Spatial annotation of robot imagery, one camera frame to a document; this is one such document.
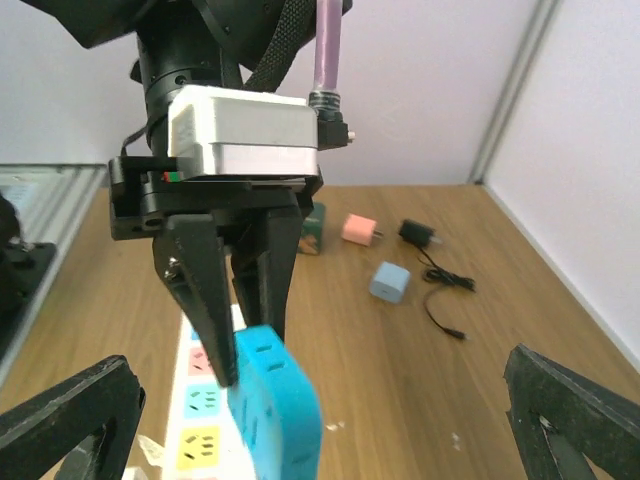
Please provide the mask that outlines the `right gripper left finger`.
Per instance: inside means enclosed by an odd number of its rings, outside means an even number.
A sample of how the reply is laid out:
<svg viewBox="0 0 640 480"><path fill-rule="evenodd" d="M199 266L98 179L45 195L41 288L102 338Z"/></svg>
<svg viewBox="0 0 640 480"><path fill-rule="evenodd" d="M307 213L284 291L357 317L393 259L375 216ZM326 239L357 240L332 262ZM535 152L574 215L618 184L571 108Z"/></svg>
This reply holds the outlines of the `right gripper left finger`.
<svg viewBox="0 0 640 480"><path fill-rule="evenodd" d="M126 357L104 358L1 414L1 477L120 479L145 400Z"/></svg>

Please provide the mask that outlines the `dark green square adapter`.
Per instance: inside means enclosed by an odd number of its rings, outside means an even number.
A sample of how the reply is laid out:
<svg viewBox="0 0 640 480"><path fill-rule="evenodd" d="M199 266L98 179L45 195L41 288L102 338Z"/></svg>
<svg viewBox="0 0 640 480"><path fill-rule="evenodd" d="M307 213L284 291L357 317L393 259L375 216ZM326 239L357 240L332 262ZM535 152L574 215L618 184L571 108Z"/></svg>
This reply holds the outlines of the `dark green square adapter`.
<svg viewBox="0 0 640 480"><path fill-rule="evenodd" d="M326 219L326 206L315 202L311 213L304 219L297 251L300 254L319 255Z"/></svg>

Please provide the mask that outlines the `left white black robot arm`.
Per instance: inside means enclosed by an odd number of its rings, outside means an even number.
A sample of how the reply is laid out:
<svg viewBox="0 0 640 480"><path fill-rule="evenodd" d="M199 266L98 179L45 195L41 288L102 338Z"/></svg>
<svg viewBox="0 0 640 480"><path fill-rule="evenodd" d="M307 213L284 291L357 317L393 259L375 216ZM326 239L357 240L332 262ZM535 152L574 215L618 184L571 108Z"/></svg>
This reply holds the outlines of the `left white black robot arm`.
<svg viewBox="0 0 640 480"><path fill-rule="evenodd" d="M38 1L84 48L137 38L150 155L109 162L115 240L148 238L158 276L224 387L230 309L285 331L318 152L344 147L330 41L343 1Z"/></svg>

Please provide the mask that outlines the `cyan square adapter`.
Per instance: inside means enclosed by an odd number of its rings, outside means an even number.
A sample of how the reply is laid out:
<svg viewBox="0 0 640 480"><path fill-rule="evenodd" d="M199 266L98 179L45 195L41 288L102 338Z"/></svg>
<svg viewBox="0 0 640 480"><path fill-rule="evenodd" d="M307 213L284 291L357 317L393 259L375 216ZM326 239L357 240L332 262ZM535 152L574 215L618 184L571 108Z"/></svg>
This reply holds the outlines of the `cyan square adapter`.
<svg viewBox="0 0 640 480"><path fill-rule="evenodd" d="M238 378L227 404L256 477L317 479L324 425L311 381L271 327L234 339Z"/></svg>

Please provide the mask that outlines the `light blue usb charger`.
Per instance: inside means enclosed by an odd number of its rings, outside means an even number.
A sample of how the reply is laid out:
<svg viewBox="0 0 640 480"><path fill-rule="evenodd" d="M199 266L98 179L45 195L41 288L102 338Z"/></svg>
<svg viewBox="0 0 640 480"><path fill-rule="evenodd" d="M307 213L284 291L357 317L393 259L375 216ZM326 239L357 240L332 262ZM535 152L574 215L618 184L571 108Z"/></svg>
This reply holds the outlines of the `light blue usb charger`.
<svg viewBox="0 0 640 480"><path fill-rule="evenodd" d="M410 276L404 267L382 262L370 281L369 292L379 299L398 304L403 299Z"/></svg>

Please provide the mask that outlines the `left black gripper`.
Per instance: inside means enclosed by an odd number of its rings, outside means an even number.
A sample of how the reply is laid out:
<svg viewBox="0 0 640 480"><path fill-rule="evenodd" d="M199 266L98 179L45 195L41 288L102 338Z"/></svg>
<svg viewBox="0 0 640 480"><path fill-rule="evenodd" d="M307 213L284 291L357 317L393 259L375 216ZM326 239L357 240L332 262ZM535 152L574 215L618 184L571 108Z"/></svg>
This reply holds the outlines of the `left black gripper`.
<svg viewBox="0 0 640 480"><path fill-rule="evenodd" d="M313 209L322 176L171 181L177 159L156 156L116 157L108 171L112 238L155 236L158 277L198 334L218 383L234 385L237 355L217 224L230 229L249 221L231 249L236 297L247 326L268 325L284 339L301 213Z"/></svg>

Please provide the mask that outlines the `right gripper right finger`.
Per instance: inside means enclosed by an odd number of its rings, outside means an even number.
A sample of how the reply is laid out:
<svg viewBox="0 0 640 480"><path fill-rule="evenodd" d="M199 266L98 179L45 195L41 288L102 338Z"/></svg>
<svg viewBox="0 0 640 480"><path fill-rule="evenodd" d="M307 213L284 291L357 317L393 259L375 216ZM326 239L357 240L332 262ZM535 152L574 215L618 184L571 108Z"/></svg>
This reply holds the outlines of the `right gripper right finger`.
<svg viewBox="0 0 640 480"><path fill-rule="evenodd" d="M639 405L517 345L504 371L507 417L529 479L639 477Z"/></svg>

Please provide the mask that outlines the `white power strip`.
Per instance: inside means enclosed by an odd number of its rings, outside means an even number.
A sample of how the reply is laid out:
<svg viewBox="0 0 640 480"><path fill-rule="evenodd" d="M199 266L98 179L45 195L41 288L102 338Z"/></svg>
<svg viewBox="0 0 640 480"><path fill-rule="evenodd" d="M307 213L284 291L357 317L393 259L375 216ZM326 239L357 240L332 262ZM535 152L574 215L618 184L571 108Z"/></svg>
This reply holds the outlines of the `white power strip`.
<svg viewBox="0 0 640 480"><path fill-rule="evenodd" d="M202 342L181 318L165 436L163 479L254 479L247 448L236 429Z"/></svg>

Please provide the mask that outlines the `small pink plug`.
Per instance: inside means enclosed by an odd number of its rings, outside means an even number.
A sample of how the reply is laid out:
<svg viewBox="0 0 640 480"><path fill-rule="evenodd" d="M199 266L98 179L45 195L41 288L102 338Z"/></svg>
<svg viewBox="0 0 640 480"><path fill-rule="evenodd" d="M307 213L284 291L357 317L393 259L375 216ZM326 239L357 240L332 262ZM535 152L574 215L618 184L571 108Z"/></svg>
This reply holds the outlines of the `small pink plug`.
<svg viewBox="0 0 640 480"><path fill-rule="evenodd" d="M371 218L350 213L342 225L341 238L357 245L370 247L383 237L384 233L378 228L378 222Z"/></svg>

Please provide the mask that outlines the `black plug with cable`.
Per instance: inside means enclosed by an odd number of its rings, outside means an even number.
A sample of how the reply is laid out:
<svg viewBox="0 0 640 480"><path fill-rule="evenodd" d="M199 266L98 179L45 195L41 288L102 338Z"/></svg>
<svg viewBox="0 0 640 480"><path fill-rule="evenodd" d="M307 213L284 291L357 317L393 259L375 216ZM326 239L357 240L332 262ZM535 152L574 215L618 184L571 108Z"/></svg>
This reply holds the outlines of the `black plug with cable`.
<svg viewBox="0 0 640 480"><path fill-rule="evenodd" d="M466 341L468 335L455 328L450 328L438 322L429 308L429 300L438 292L447 288L459 288L467 292L476 291L476 282L474 279L453 273L440 266L427 252L428 247L432 243L436 243L435 230L425 224L414 220L405 219L402 221L399 230L399 237L409 245L415 247L424 257L425 268L421 274L423 281L436 284L432 290L427 292L422 300L425 313L433 324L446 335L456 340Z"/></svg>

